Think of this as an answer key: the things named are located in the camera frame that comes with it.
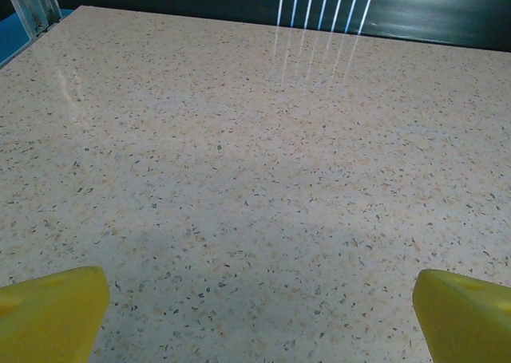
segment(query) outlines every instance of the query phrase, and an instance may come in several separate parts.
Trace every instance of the yellow object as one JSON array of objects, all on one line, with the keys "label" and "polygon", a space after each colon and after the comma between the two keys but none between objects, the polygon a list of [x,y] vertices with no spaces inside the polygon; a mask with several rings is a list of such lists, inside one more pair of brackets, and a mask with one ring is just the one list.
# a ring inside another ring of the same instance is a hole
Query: yellow object
[{"label": "yellow object", "polygon": [[86,363],[108,304],[95,266],[0,288],[0,362]]},{"label": "yellow object", "polygon": [[435,363],[511,362],[511,288],[424,270],[414,308]]}]

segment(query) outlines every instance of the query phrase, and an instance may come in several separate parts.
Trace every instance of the speckled countertop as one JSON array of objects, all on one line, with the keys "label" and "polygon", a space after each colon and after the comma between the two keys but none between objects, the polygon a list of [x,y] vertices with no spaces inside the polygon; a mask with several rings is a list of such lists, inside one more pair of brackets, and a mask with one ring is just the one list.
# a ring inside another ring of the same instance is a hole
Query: speckled countertop
[{"label": "speckled countertop", "polygon": [[0,286],[103,266],[92,362],[430,361],[421,269],[511,284],[510,69],[81,7],[0,70]]}]

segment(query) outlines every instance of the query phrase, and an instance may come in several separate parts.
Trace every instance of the terrazzo surface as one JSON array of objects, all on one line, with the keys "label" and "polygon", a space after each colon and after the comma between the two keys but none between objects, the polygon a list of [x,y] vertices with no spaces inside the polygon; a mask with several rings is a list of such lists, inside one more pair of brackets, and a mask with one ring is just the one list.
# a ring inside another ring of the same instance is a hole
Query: terrazzo surface
[{"label": "terrazzo surface", "polygon": [[0,286],[89,264],[91,362],[430,361],[511,286],[511,54],[81,7],[0,70]]}]

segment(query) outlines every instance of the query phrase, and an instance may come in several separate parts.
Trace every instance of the blue edge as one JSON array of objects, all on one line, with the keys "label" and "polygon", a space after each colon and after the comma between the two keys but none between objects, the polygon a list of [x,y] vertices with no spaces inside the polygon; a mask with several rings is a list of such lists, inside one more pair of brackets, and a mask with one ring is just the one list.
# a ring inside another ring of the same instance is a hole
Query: blue edge
[{"label": "blue edge", "polygon": [[[64,17],[69,16],[73,10],[61,10]],[[22,48],[29,37],[23,29],[18,14],[11,14],[0,21],[0,64],[2,64],[17,50]]]}]

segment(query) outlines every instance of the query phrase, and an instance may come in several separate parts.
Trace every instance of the speckled floor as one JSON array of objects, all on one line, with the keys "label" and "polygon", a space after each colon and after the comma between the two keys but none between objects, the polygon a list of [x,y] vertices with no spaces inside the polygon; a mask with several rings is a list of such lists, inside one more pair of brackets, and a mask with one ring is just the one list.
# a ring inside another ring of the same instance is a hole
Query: speckled floor
[{"label": "speckled floor", "polygon": [[92,362],[430,361],[511,285],[511,53],[82,7],[0,70],[0,286],[98,264]]}]

